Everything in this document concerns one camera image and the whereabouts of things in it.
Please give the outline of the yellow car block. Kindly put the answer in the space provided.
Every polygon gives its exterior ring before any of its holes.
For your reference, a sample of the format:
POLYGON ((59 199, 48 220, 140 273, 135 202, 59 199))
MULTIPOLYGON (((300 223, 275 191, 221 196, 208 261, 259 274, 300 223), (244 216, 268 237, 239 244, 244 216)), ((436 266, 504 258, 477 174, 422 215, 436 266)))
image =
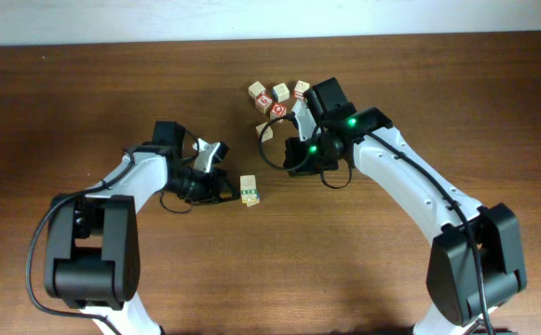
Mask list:
POLYGON ((245 204, 247 207, 251 207, 260 203, 260 197, 258 195, 243 196, 241 200, 242 200, 242 203, 245 204))

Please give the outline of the green edged picture block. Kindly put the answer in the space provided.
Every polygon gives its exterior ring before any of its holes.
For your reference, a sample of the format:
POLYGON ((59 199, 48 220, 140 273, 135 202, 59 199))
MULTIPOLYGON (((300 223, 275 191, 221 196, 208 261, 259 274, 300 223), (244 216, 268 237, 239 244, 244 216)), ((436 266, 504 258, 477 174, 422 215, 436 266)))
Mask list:
POLYGON ((255 178, 254 175, 241 175, 239 180, 240 180, 240 190, 241 191, 248 191, 248 190, 256 190, 257 189, 256 178, 255 178))

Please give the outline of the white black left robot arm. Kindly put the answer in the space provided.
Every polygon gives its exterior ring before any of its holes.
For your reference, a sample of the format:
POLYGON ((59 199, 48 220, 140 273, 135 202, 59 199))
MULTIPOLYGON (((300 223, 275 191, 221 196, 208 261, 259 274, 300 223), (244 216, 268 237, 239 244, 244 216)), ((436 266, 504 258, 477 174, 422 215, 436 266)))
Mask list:
POLYGON ((237 200, 218 169, 229 148, 193 139, 172 121, 158 121, 152 139, 125 150, 121 163, 94 186, 59 194, 38 223, 47 232, 44 286, 68 306, 64 316, 93 320, 104 334, 161 334, 137 292, 141 257, 137 214, 154 194, 176 194, 190 207, 237 200))

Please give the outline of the pineapple green B block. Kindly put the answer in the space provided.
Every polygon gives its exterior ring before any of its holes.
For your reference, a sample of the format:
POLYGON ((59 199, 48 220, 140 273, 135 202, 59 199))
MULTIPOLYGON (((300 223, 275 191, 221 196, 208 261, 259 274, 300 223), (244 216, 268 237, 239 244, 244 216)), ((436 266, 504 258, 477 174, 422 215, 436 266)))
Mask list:
POLYGON ((259 197, 258 191, 255 188, 242 189, 240 192, 243 198, 258 198, 259 197))

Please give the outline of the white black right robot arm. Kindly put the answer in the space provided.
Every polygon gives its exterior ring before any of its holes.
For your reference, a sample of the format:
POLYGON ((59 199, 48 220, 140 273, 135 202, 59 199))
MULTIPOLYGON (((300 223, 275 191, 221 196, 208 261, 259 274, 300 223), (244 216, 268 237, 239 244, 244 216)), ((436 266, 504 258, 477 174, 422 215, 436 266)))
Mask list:
POLYGON ((375 107, 363 111, 336 78, 297 96, 283 167, 323 175, 345 160, 380 185, 411 217, 430 246, 431 305, 414 334, 495 334, 494 310, 527 287, 521 228, 505 204, 487 208, 421 158, 375 107))

